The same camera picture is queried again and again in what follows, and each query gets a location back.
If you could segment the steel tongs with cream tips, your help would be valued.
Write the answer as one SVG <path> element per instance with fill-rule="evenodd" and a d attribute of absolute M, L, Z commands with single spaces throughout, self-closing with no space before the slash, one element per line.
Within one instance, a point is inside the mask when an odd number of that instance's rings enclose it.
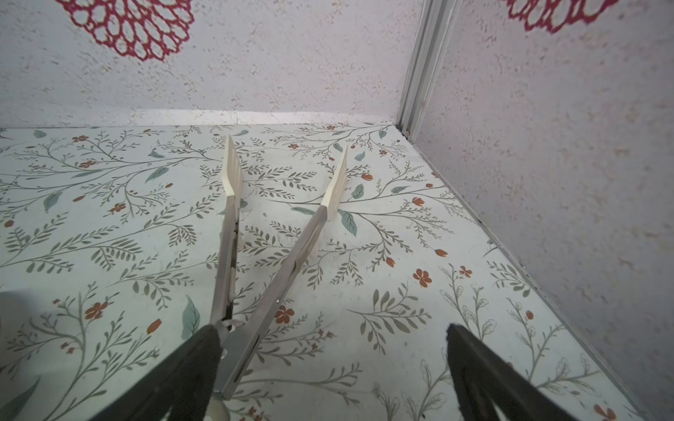
<path fill-rule="evenodd" d="M 286 257 L 270 285 L 263 293 L 249 320 L 242 324 L 233 320 L 236 263 L 240 232 L 240 200 L 242 199 L 242 163 L 233 139 L 228 136 L 221 165 L 221 181 L 226 194 L 226 209 L 219 244 L 219 262 L 210 322 L 219 333 L 223 353 L 218 366 L 206 420 L 228 420 L 224 401 L 231 398 L 249 366 L 281 301 L 312 252 L 328 219 L 337 214 L 338 204 L 347 181 L 347 152 L 336 166 L 321 206 L 314 212 L 298 241 Z"/>

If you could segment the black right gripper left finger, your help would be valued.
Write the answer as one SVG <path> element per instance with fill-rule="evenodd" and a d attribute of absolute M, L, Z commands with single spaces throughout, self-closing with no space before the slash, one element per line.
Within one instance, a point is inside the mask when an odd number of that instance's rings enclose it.
<path fill-rule="evenodd" d="M 221 353 L 216 328 L 202 327 L 93 419 L 204 419 Z"/>

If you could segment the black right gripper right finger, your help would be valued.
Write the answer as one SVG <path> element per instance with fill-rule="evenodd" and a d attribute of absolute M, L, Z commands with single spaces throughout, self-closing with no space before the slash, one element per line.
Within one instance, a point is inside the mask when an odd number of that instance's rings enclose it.
<path fill-rule="evenodd" d="M 574 417 L 536 390 L 465 326 L 447 329 L 447 359 L 465 420 L 563 420 Z"/>

